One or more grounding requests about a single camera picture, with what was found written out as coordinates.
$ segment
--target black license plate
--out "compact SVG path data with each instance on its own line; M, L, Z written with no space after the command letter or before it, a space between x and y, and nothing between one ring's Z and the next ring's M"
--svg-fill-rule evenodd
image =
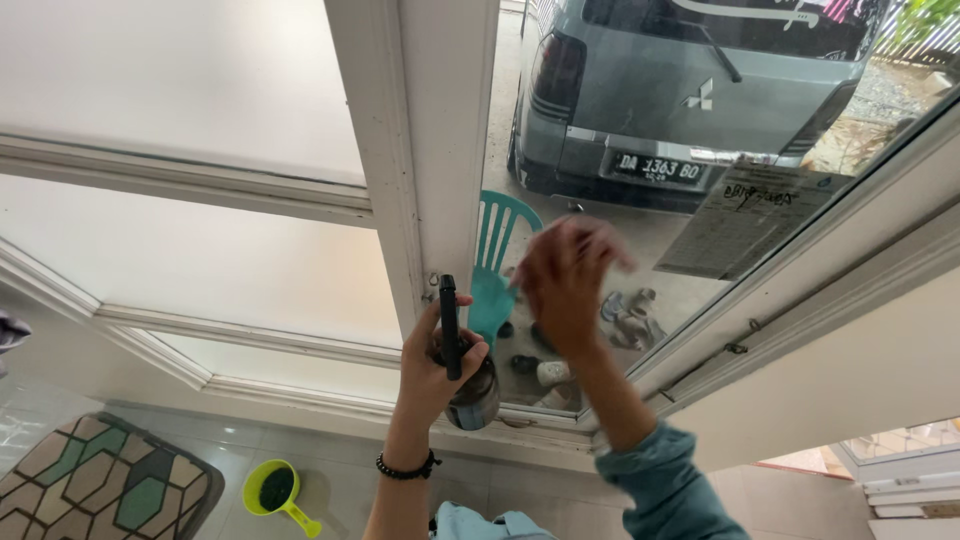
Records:
M669 160L614 152L610 172L614 176L628 177L649 184L699 185L709 165L690 161Z

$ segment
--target gray minivan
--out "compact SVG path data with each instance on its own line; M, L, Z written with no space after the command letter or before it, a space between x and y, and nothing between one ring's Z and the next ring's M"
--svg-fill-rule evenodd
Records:
M799 166L889 0L527 0L508 168L546 195L693 213L739 158Z

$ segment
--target plastic chair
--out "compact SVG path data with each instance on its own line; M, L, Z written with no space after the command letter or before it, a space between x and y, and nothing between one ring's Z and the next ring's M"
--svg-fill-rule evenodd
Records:
M480 226L480 241L477 248L477 258L473 264L473 281L470 293L473 295L473 306L470 307L468 328L483 336L490 345L491 355L496 350L496 332L507 321L514 310L516 289L510 288L510 280L500 275L500 264L507 253L507 242L514 231L516 217L522 215L534 233L543 229L543 222L533 209L526 203L496 191L484 189L480 195L480 202L484 203L483 219ZM496 205L496 217L493 219L493 231L490 246L487 245L487 236L490 229L490 216L493 205ZM503 216L510 209L507 227L503 229Z

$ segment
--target spray bottle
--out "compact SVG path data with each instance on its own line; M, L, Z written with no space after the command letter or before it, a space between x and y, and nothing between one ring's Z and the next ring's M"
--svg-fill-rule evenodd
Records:
M440 351L433 361L446 368L448 380L459 380L463 376L461 360L470 350L470 343L460 336L460 324L457 321L457 286L453 276L440 277L440 325L443 341ZM479 430L496 418L500 410L500 383L496 379L496 367L489 354L480 364L473 377L457 390L446 406L446 418L461 430Z

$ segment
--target beaded bracelet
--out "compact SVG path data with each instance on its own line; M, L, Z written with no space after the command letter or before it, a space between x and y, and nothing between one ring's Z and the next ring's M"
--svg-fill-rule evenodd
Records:
M401 473L400 471L395 471L390 467L387 467L383 464L383 453L376 457L376 470L380 471L384 475L394 479L394 480L412 480L419 477L424 479L430 478L430 472L433 470L433 464L442 465L443 462L433 456L433 451L430 451L430 456L426 458L426 462L423 463L423 466L417 469L416 471L410 471L409 473Z

